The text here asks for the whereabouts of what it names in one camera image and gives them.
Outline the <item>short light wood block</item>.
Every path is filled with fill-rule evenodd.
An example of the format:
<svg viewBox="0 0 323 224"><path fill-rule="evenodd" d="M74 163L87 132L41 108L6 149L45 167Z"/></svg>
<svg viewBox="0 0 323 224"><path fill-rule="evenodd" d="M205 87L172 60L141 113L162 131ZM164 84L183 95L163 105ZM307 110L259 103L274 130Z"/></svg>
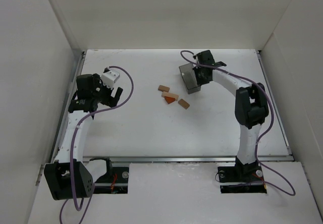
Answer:
<svg viewBox="0 0 323 224"><path fill-rule="evenodd" d="M158 91L161 91L161 92L169 92L169 90L170 90L170 88L167 86L160 85L158 87Z"/></svg>

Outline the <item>long light wood block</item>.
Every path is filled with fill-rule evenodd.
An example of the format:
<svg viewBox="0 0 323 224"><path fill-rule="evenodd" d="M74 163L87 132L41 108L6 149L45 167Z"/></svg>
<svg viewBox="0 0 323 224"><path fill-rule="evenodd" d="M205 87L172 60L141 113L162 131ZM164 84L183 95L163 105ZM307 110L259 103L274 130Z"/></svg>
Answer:
<svg viewBox="0 0 323 224"><path fill-rule="evenodd" d="M169 93L169 92L162 92L161 94L162 97L170 97L170 98L174 98L175 101L178 100L179 96L177 94L173 94L173 93Z"/></svg>

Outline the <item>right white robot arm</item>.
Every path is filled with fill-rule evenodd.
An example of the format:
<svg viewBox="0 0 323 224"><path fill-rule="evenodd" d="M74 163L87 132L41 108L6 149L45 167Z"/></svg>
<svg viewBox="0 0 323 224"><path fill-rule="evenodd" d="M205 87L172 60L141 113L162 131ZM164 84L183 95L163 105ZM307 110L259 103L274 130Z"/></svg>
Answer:
<svg viewBox="0 0 323 224"><path fill-rule="evenodd" d="M252 83L240 76L225 72L222 62L215 62L210 50L193 55L195 66L193 71L198 86L214 81L227 89L235 97L234 114L240 125L240 143L235 157L234 166L218 168L219 182L250 183L256 179L257 173L262 173L257 161L257 139L269 115L268 103L264 86L261 83Z"/></svg>

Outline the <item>orange triangular wood block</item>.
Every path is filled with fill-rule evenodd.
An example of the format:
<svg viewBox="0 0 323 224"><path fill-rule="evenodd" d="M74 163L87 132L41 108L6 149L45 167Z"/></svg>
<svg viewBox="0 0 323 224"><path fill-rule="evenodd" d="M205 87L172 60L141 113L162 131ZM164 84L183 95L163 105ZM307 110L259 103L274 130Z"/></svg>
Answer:
<svg viewBox="0 0 323 224"><path fill-rule="evenodd" d="M175 101L176 101L176 99L175 99L175 98L173 98L173 97L168 97L168 96L165 96L165 97L164 97L164 99L165 99L165 101L166 101L166 103L167 103L167 104L171 104L171 103L173 103L173 102L175 102Z"/></svg>

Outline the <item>tan wood block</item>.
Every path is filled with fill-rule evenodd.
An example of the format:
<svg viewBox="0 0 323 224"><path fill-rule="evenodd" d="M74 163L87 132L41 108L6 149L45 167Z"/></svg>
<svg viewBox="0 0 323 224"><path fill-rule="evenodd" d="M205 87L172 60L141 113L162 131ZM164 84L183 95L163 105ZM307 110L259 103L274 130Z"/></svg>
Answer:
<svg viewBox="0 0 323 224"><path fill-rule="evenodd" d="M183 107L184 109L188 109L190 107L190 104L186 102L184 99L180 99L178 101L178 104Z"/></svg>

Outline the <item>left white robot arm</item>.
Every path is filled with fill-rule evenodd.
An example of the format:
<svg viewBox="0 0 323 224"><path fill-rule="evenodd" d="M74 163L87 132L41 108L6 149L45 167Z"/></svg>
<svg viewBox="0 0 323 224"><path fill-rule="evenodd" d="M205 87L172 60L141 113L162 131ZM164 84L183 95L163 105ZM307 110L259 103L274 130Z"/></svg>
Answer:
<svg viewBox="0 0 323 224"><path fill-rule="evenodd" d="M109 174L111 162L107 157L93 158L83 163L83 153L94 112L98 105L115 107L123 92L114 84L120 74L106 70L99 74L84 74L76 79L76 92L68 107L68 122L63 142L53 163L45 165L44 175L54 200L88 198L94 183Z"/></svg>

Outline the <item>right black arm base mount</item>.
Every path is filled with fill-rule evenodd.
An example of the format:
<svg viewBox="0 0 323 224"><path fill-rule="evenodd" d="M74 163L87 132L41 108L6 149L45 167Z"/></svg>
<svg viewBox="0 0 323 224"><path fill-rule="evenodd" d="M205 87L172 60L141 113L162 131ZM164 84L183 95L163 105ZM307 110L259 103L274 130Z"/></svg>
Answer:
<svg viewBox="0 0 323 224"><path fill-rule="evenodd" d="M217 173L222 194L266 194L263 172L258 163L247 166L220 165Z"/></svg>

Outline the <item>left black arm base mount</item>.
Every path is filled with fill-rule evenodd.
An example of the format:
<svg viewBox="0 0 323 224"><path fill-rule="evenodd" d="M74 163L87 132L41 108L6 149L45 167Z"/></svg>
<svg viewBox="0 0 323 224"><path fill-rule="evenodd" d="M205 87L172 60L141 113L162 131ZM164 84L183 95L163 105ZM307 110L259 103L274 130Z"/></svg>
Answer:
<svg viewBox="0 0 323 224"><path fill-rule="evenodd" d="M113 166L109 158L106 161L107 172L95 182L94 194L127 194L129 167Z"/></svg>

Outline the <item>smoky transparent plastic bin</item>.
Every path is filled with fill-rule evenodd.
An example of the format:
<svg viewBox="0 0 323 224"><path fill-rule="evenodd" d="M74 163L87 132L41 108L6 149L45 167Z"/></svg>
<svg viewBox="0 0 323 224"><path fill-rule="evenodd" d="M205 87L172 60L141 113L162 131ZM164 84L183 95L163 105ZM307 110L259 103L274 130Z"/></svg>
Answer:
<svg viewBox="0 0 323 224"><path fill-rule="evenodd" d="M179 70L188 94L192 94L201 90L201 86L197 84L192 64L181 65L179 66Z"/></svg>

